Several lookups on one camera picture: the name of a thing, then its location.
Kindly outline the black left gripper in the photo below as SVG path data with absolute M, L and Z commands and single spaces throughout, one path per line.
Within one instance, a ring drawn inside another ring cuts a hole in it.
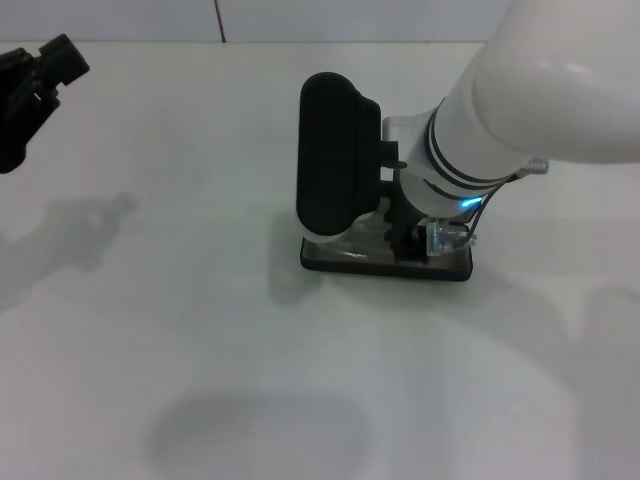
M 0 54 L 0 174 L 24 162 L 30 115 L 48 119 L 60 106 L 56 86 L 69 86 L 89 71 L 65 34 L 40 47 L 34 60 L 24 48 Z

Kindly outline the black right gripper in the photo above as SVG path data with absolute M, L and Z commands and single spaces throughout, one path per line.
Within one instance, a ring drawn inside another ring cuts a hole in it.
M 404 197 L 391 200 L 391 249 L 397 261 L 425 261 L 426 233 L 419 226 L 424 215 Z

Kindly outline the clear white glasses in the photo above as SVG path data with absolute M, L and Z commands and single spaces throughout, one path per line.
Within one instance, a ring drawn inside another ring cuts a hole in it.
M 424 217 L 419 226 L 425 228 L 426 233 L 426 263 L 429 257 L 439 257 L 454 253 L 465 246 L 461 240 L 468 236 L 468 231 L 477 215 L 482 200 L 472 198 L 465 202 L 467 208 L 462 214 L 452 219 L 436 219 Z M 369 214 L 358 218 L 350 229 L 341 235 L 336 242 L 346 250 L 371 254 L 376 257 L 381 256 L 380 252 L 375 253 L 374 247 L 386 246 L 391 249 L 391 206 L 390 200 L 385 198 L 381 201 L 379 208 Z

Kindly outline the black glasses case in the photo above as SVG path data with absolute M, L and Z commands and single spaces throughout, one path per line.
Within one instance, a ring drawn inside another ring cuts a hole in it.
M 380 252 L 381 256 L 346 250 L 336 242 L 316 244 L 303 239 L 299 258 L 301 266 L 310 271 L 440 282 L 465 282 L 474 267 L 469 248 L 429 257 L 426 263 L 396 262 L 386 246 L 375 246 L 374 252 Z

